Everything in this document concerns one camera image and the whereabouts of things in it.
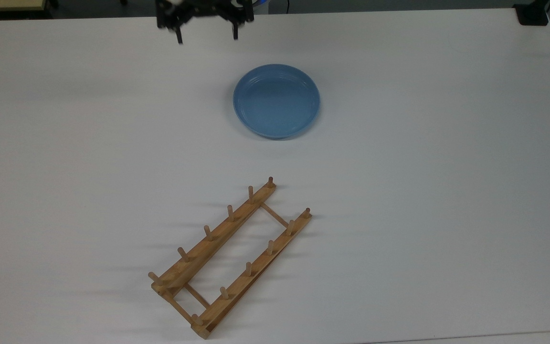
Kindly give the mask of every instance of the floor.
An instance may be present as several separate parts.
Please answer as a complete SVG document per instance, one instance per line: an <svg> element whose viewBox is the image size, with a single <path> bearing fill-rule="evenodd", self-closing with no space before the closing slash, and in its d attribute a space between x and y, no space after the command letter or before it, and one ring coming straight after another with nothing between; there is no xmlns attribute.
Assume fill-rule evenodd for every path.
<svg viewBox="0 0 550 344"><path fill-rule="evenodd" d="M58 9L51 9L54 18L153 17L153 0L59 0ZM529 0L290 0L290 13L338 11L408 11L429 9L510 8ZM286 12L286 0L271 0L269 13Z"/></svg>

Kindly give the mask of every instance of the blue bowl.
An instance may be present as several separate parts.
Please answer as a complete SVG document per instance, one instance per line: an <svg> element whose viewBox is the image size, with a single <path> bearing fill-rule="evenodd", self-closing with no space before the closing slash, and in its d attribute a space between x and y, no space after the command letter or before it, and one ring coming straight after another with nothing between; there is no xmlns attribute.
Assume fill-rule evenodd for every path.
<svg viewBox="0 0 550 344"><path fill-rule="evenodd" d="M233 105L249 130L269 139L297 135L319 111L319 92L301 70L268 64L250 70L235 87Z"/></svg>

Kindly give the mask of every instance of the plate rim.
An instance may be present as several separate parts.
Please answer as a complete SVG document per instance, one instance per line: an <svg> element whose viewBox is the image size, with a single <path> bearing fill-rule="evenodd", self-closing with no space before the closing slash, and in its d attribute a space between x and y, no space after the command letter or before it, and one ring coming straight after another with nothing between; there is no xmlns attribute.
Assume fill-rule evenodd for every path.
<svg viewBox="0 0 550 344"><path fill-rule="evenodd" d="M260 131L257 131L253 127L251 127L249 125L249 123L247 122L246 118L244 116L240 115L240 110L238 109L238 99L239 99L240 87L242 86L242 84L246 85L246 83L244 83L244 81L247 80L247 78L250 74L255 73L257 70L260 70L260 69L263 69L263 68L269 68L269 67L275 67L275 68L282 68L283 67L283 69L293 70L293 72L298 73L301 76L306 77L308 79L308 81L310 81L310 88L309 88L310 91L315 90L315 95L317 96L315 113L311 114L310 120L307 122L307 124L303 125L300 129L298 129L296 131L293 131L292 133L288 133L288 134L285 134L285 135L269 135L269 134L266 134L266 133L262 133ZM296 68L296 67L293 67L293 66L287 65L287 64L273 63L273 64L260 65L256 68L253 68L252 70L249 70L249 72L244 74L239 79L239 81L237 81L236 86L235 86L235 90L233 91L233 107L235 109L235 114L236 114L237 118L243 123L243 125L246 128L248 128L253 133L255 133L257 135L260 135L262 137L266 137L267 139L286 139L286 138L289 138L289 137L299 135L300 133L303 133L304 131L308 130L312 126L312 124L314 124L315 120L317 119L317 116L319 115L319 109L321 108L321 96L319 95L319 89L318 89L317 85L315 85L315 82L313 81L313 79L308 74L303 72L303 70L300 70L299 68Z"/></svg>

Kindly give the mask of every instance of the table surface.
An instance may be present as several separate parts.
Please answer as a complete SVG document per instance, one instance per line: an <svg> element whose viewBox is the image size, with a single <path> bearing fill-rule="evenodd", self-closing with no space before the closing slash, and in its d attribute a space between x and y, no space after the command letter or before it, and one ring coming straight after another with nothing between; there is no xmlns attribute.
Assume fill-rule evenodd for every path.
<svg viewBox="0 0 550 344"><path fill-rule="evenodd" d="M487 335L483 337L414 340L400 344L550 344L550 333Z"/></svg>
<svg viewBox="0 0 550 344"><path fill-rule="evenodd" d="M339 344L550 331L550 26L512 9L0 22L0 343L195 342L150 289L247 186L314 218L214 331ZM262 139L232 91L268 63L318 120ZM257 213L193 285L282 228ZM200 305L183 296L190 313Z"/></svg>

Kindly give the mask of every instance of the wooden crossbar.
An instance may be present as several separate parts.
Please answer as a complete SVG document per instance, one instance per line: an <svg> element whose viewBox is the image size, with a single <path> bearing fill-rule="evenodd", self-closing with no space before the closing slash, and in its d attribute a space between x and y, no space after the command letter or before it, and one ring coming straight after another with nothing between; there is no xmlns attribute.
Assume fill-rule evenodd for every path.
<svg viewBox="0 0 550 344"><path fill-rule="evenodd" d="M148 276L153 280L152 289L171 303L190 323L192 330L201 338L207 339L256 279L262 275L264 270L311 220L309 208L305 209L296 220L286 222L268 205L264 204L264 201L273 194L276 187L277 185L273 183L272 177L269 177L269 181L255 193L253 187L249 187L247 201L235 211L229 205L227 218L213 231L205 226L205 238L203 240L188 252L185 252L181 247L178 249L181 259L177 263L161 276L157 276L154 272L148 273ZM260 207L271 214L286 229L275 240L269 240L266 250L253 263L247 262L243 273L228 288L220 288L221 295L214 302L207 302L188 282ZM190 316L175 301L174 297L182 288L186 288L205 307L205 311L201 315L193 314Z"/></svg>

